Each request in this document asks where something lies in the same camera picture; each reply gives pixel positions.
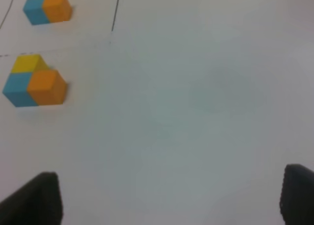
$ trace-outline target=yellow cube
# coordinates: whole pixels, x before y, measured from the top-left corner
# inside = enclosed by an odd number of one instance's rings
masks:
[[[49,67],[39,54],[18,56],[11,73],[35,72],[49,70]]]

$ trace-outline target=toy block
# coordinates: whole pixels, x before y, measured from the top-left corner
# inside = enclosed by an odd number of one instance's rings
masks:
[[[43,2],[44,0],[26,0],[23,11],[32,25],[50,23],[43,10]]]
[[[11,73],[35,72],[49,70],[49,67],[39,54],[18,56]]]
[[[68,0],[44,0],[43,10],[51,23],[69,21],[72,15]]]
[[[2,93],[16,107],[37,106],[37,103],[27,92],[27,86],[32,73],[10,74]]]
[[[34,72],[27,92],[38,105],[58,105],[65,99],[67,84],[56,70]]]

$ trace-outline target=blue cube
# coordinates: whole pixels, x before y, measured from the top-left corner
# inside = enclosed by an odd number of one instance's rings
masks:
[[[27,92],[27,86],[32,73],[12,73],[3,89],[3,94],[16,107],[37,106],[37,103]]]
[[[43,10],[44,0],[27,0],[23,11],[32,25],[41,25],[50,23]]]

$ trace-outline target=colored cube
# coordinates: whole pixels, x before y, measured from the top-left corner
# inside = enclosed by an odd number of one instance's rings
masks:
[[[56,70],[34,72],[27,91],[38,105],[62,104],[67,84]]]
[[[28,17],[32,25],[41,25],[50,23],[44,10],[44,0],[27,0],[23,8],[24,13]]]
[[[48,70],[49,67],[39,54],[18,56],[11,73]]]
[[[51,23],[68,21],[72,15],[68,0],[44,0],[43,10]]]
[[[32,73],[10,74],[2,93],[14,106],[37,106],[37,103],[27,92],[27,86],[31,76]]]

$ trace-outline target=drawn line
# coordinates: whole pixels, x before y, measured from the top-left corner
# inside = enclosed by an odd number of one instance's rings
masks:
[[[8,8],[8,11],[6,12],[6,14],[5,14],[5,16],[4,16],[4,18],[3,18],[3,20],[2,20],[2,22],[1,22],[1,24],[0,24],[0,29],[2,28],[3,23],[4,23],[6,17],[8,16],[8,14],[9,14],[9,12],[10,12],[10,9],[11,9],[11,7],[12,7],[12,4],[13,4],[13,0],[11,0],[10,6],[9,6],[9,8]]]
[[[113,23],[112,23],[112,29],[111,29],[111,31],[113,31],[114,25],[115,25],[115,23],[116,23],[116,17],[117,17],[117,12],[118,12],[118,7],[119,7],[119,1],[120,1],[120,0],[117,0],[116,11],[114,12],[114,18],[113,18]]]

